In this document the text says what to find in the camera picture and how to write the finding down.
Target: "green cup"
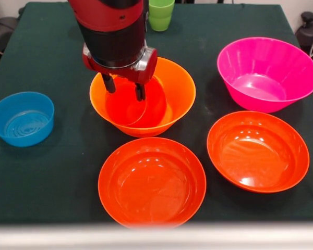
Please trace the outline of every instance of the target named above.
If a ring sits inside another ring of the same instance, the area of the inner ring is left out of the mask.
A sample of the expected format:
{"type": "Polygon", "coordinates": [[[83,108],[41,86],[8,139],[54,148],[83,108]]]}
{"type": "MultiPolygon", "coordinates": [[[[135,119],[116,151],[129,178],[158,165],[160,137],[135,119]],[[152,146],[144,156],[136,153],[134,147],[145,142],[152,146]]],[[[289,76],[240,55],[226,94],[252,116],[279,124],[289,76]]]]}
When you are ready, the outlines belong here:
{"type": "Polygon", "coordinates": [[[149,0],[149,17],[155,31],[165,31],[171,23],[175,0],[149,0]]]}

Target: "wall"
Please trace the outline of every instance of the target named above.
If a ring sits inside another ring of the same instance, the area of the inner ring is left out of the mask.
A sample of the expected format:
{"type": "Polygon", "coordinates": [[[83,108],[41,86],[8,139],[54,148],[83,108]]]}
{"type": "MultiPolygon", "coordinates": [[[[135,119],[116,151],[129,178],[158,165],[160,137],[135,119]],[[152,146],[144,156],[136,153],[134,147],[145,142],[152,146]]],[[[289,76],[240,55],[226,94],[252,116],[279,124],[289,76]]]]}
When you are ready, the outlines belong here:
{"type": "MultiPolygon", "coordinates": [[[[195,3],[216,3],[216,0],[195,0],[195,3]]],[[[234,0],[235,4],[280,4],[292,29],[296,31],[302,25],[301,13],[313,12],[313,0],[234,0]]]]}
{"type": "MultiPolygon", "coordinates": [[[[66,0],[35,0],[37,2],[65,2],[66,0]]],[[[0,0],[0,17],[18,16],[18,9],[29,0],[0,0]]],[[[196,0],[196,3],[216,3],[216,0],[196,0]]],[[[300,14],[304,11],[313,11],[313,0],[234,0],[234,3],[247,4],[281,4],[286,17],[295,31],[301,24],[300,14]]]]}

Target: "plastic bowl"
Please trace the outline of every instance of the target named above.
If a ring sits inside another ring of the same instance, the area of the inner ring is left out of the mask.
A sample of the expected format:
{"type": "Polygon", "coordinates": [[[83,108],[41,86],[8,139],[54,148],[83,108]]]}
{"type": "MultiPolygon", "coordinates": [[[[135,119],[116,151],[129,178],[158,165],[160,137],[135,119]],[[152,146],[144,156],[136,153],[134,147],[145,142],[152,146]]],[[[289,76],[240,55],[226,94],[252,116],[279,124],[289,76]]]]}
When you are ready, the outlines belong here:
{"type": "Polygon", "coordinates": [[[275,112],[313,92],[313,60],[280,40],[237,40],[222,49],[217,65],[233,100],[248,110],[275,112]]]}
{"type": "Polygon", "coordinates": [[[106,93],[105,108],[117,124],[133,128],[154,127],[165,115],[167,102],[156,77],[145,85],[146,100],[138,101],[136,86],[126,78],[115,77],[115,93],[106,93]]]}
{"type": "Polygon", "coordinates": [[[207,147],[214,166],[226,179],[258,193],[294,187],[309,166],[307,146],[297,131],[261,112],[222,117],[212,126],[207,147]]]}
{"type": "Polygon", "coordinates": [[[20,92],[0,101],[0,137],[16,147],[35,145],[51,133],[54,105],[38,92],[20,92]]]}
{"type": "Polygon", "coordinates": [[[116,149],[100,171],[98,189],[105,210],[126,227],[175,227],[199,209],[206,177],[188,148],[150,137],[116,149]]]}
{"type": "Polygon", "coordinates": [[[192,107],[196,88],[190,74],[173,61],[158,57],[154,76],[160,79],[167,101],[161,122],[150,128],[133,128],[112,121],[105,108],[106,89],[101,74],[97,74],[90,86],[90,101],[96,112],[105,120],[133,137],[150,137],[166,131],[192,107]]]}

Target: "green cloth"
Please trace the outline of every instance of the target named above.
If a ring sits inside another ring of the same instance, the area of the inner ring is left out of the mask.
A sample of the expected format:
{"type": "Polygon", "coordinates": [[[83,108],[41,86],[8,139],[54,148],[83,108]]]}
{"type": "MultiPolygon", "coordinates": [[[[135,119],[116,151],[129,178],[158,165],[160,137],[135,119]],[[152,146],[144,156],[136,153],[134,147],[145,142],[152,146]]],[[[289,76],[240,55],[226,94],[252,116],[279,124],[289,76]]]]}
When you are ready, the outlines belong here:
{"type": "MultiPolygon", "coordinates": [[[[205,200],[190,221],[313,219],[313,94],[276,113],[306,141],[311,163],[291,190],[255,194],[227,182],[206,149],[212,124],[241,110],[217,71],[216,58],[231,41],[269,36],[297,44],[277,5],[176,5],[164,33],[147,42],[192,75],[197,97],[189,113],[161,136],[189,147],[207,175],[205,200]]],[[[81,59],[83,39],[67,3],[30,3],[0,63],[0,99],[39,91],[55,105],[55,127],[44,142],[15,148],[0,140],[0,223],[113,221],[102,208],[97,180],[109,154],[133,138],[92,108],[95,72],[81,59]]]]}

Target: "magenta bowl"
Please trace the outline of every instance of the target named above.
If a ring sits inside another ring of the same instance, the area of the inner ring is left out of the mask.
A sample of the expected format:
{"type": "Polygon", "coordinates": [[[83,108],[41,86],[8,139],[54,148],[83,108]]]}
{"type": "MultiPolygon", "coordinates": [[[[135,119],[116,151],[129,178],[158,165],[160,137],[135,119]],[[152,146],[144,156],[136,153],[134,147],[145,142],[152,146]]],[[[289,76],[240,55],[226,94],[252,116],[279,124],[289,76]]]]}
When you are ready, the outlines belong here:
{"type": "Polygon", "coordinates": [[[272,113],[313,92],[313,60],[277,39],[232,42],[219,53],[217,66],[233,100],[248,110],[272,113]]]}

